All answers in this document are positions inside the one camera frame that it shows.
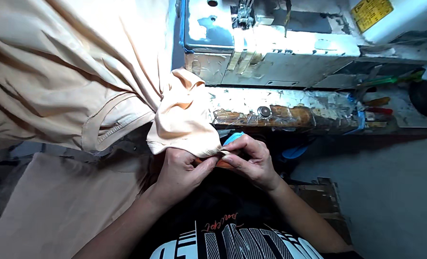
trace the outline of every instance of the right hand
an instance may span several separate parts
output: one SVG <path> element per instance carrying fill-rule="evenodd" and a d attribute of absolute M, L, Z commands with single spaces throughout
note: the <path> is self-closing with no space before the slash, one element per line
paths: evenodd
<path fill-rule="evenodd" d="M 233 154 L 222 157 L 222 160 L 244 174 L 245 177 L 263 191 L 275 190 L 282 179 L 274 171 L 270 152 L 266 144 L 251 138 L 249 135 L 242 135 L 235 141 L 223 146 L 223 149 L 228 151 L 241 148 L 251 156 L 249 161 L 245 161 Z"/>

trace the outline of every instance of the fabric fold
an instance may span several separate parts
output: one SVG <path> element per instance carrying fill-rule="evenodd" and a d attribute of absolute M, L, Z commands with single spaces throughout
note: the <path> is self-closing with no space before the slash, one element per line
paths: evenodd
<path fill-rule="evenodd" d="M 205 82 L 186 69 L 175 69 L 162 94 L 146 139 L 153 154 L 168 147 L 187 150 L 200 158 L 219 153 L 219 135 L 208 119 Z"/>

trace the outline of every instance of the left hand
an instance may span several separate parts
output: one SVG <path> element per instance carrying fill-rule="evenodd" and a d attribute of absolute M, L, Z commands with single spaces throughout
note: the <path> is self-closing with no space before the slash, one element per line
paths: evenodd
<path fill-rule="evenodd" d="M 146 191 L 151 203 L 166 209 L 179 203 L 201 184 L 218 161 L 217 157 L 210 157 L 195 168 L 195 159 L 188 151 L 169 147 L 156 183 Z"/>

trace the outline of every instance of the warning label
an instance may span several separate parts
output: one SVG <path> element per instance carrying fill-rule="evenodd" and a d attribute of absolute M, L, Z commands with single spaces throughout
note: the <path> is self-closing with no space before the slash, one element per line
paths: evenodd
<path fill-rule="evenodd" d="M 351 10 L 351 14 L 360 31 L 365 32 L 393 10 L 389 0 L 362 0 Z"/>

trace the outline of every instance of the peach fabric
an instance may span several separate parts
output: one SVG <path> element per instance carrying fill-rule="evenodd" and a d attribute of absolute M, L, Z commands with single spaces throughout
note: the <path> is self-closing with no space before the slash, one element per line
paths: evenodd
<path fill-rule="evenodd" d="M 153 154 L 168 147 L 187 150 L 200 158 L 220 153 L 218 132 L 208 119 L 205 82 L 185 69 L 172 71 L 168 81 L 147 137 Z"/>
<path fill-rule="evenodd" d="M 0 137 L 101 151 L 153 120 L 174 3 L 0 0 Z"/>
<path fill-rule="evenodd" d="M 0 259 L 69 259 L 138 197 L 150 156 L 104 164 L 36 153 L 0 218 Z"/>

